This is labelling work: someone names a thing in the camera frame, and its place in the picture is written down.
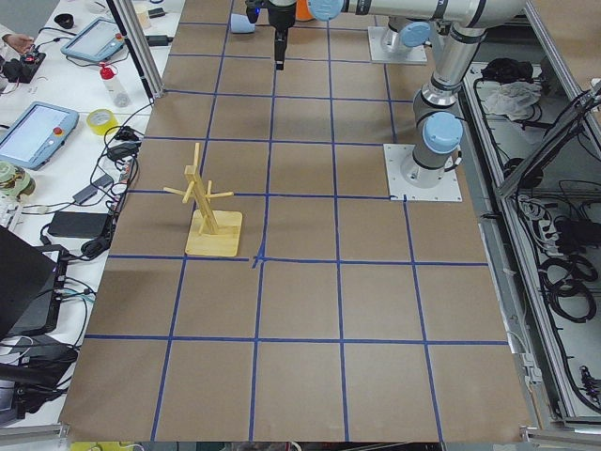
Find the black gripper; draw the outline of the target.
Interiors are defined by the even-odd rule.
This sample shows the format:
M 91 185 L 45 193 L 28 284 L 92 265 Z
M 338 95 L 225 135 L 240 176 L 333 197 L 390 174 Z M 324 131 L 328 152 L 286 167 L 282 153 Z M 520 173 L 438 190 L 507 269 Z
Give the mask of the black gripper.
M 267 9 L 269 24 L 275 28 L 274 33 L 274 62 L 276 70 L 285 68 L 286 31 L 296 21 L 296 0 L 268 0 Z

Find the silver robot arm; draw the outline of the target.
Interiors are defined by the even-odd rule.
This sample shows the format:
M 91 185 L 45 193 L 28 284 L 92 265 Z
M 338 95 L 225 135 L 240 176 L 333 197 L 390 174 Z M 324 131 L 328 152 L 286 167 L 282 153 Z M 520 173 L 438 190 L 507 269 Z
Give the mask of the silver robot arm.
M 421 89 L 422 103 L 442 111 L 456 103 L 456 93 L 485 37 L 486 30 L 513 19 L 526 3 L 521 0 L 448 0 L 448 1 L 310 1 L 308 8 L 320 21 L 341 13 L 397 16 L 451 24 L 449 37 L 430 81 Z
M 261 9 L 268 12 L 269 24 L 274 28 L 274 62 L 276 70 L 283 70 L 288 31 L 297 17 L 296 1 L 247 1 L 246 14 L 255 23 Z M 431 25 L 426 21 L 412 21 L 390 16 L 385 27 L 369 26 L 368 43 L 373 62 L 393 64 L 425 64 L 424 45 L 429 41 Z

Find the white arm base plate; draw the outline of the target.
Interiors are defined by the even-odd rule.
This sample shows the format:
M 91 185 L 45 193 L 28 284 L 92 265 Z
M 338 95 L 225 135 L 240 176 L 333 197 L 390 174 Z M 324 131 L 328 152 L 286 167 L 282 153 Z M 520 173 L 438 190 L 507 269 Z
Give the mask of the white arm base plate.
M 425 169 L 413 159 L 414 145 L 385 144 L 384 162 L 389 198 L 393 201 L 461 202 L 454 164 L 449 156 L 439 169 Z
M 368 43 L 371 61 L 380 64 L 425 65 L 424 46 L 408 47 L 400 34 L 388 27 L 369 26 Z

